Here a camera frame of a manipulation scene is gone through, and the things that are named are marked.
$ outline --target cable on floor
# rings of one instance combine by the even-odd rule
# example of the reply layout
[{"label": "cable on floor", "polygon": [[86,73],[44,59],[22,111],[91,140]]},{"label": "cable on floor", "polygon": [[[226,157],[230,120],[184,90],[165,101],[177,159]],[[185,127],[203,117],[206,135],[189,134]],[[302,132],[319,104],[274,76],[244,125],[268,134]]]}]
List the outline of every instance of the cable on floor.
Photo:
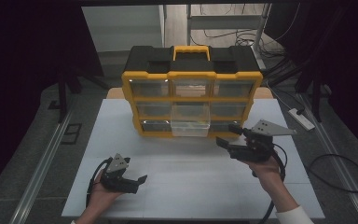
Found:
[{"label": "cable on floor", "polygon": [[304,166],[305,169],[307,170],[307,174],[313,174],[316,178],[318,178],[320,181],[322,181],[323,183],[325,183],[325,185],[329,186],[330,188],[333,188],[333,189],[339,189],[339,190],[342,190],[344,192],[348,192],[348,193],[358,193],[358,189],[344,189],[340,186],[336,186],[336,185],[333,185],[332,183],[328,182],[326,179],[322,178],[321,176],[317,175],[314,171],[312,171],[312,166],[315,164],[316,161],[318,160],[321,160],[323,158],[328,158],[328,157],[336,157],[336,158],[340,158],[342,160],[345,160],[345,161],[349,161],[350,163],[352,163],[354,166],[356,166],[356,168],[358,169],[358,164],[347,158],[347,157],[344,157],[344,156],[341,156],[341,155],[338,155],[338,154],[324,154],[322,156],[319,156],[317,158],[315,158],[309,166]]}]

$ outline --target black curtain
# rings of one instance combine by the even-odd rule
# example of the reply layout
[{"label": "black curtain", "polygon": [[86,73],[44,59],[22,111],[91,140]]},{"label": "black curtain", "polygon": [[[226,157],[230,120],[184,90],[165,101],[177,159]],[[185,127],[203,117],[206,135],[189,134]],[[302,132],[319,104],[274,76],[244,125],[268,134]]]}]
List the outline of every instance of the black curtain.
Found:
[{"label": "black curtain", "polygon": [[330,105],[358,138],[358,2],[352,2],[321,58]]},{"label": "black curtain", "polygon": [[0,1],[0,173],[68,67],[103,75],[81,7]]}]

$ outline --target white device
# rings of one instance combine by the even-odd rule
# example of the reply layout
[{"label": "white device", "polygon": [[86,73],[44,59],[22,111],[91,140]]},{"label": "white device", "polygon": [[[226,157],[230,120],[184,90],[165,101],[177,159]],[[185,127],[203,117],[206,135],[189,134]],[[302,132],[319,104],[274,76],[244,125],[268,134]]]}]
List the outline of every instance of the white device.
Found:
[{"label": "white device", "polygon": [[293,109],[289,110],[288,112],[307,131],[315,128],[315,126],[306,117],[304,117],[302,114],[300,114],[300,115],[297,114],[297,109],[293,108]]}]

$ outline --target white tabletop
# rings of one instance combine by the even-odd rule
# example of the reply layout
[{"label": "white tabletop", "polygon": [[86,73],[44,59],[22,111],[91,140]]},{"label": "white tabletop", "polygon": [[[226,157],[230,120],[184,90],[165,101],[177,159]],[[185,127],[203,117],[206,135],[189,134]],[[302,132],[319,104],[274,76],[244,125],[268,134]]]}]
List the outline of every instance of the white tabletop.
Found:
[{"label": "white tabletop", "polygon": [[[265,119],[287,127],[275,99],[255,100],[245,127]],[[243,144],[243,136],[238,138]],[[288,154],[285,185],[308,215],[324,218],[291,136],[275,136],[274,143]],[[136,194],[117,198],[103,217],[117,219],[259,219],[270,197],[247,165],[232,160],[214,138],[142,137],[132,125],[126,100],[103,100],[74,185],[62,211],[78,217],[85,208],[86,191],[96,167],[120,153],[130,157],[123,177],[148,175]]]}]

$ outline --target metal rail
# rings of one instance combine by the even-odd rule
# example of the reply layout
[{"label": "metal rail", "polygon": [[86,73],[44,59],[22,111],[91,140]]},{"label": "metal rail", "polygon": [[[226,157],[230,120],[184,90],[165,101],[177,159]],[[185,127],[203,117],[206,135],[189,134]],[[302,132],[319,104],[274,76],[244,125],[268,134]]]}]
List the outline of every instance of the metal rail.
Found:
[{"label": "metal rail", "polygon": [[72,117],[76,103],[77,103],[77,96],[74,95],[66,116],[64,117],[63,121],[57,125],[57,128],[54,131],[54,134],[51,137],[48,146],[46,147],[45,153],[43,154],[42,158],[37,164],[36,169],[34,170],[34,174],[31,177],[31,180],[28,183],[27,188],[22,194],[20,202],[17,205],[17,208],[14,211],[13,216],[9,222],[10,224],[25,223],[25,220],[27,219],[31,211],[31,208],[34,204],[36,195],[39,192],[40,187],[42,186],[42,183],[46,177],[48,168],[51,165],[51,162],[54,159],[54,155],[57,151],[57,148],[60,145],[66,126],[68,125],[69,120]]},{"label": "metal rail", "polygon": [[[310,102],[308,101],[307,97],[303,97],[303,94],[298,94],[297,96],[305,106],[305,112],[307,113],[308,118],[310,118],[311,122],[315,125],[315,131],[319,139],[321,140],[322,144],[324,145],[324,150],[326,151],[326,153],[339,154],[336,146],[331,141],[322,123],[319,123],[316,120],[316,118],[312,115],[310,111]],[[332,162],[336,169],[337,175],[341,180],[342,184],[344,185],[344,187],[348,189],[358,189],[358,185],[356,181],[353,179],[353,177],[350,175],[347,165],[345,165],[345,163],[342,160],[339,160],[337,158],[332,158]],[[358,212],[358,193],[349,193],[349,196]]]}]

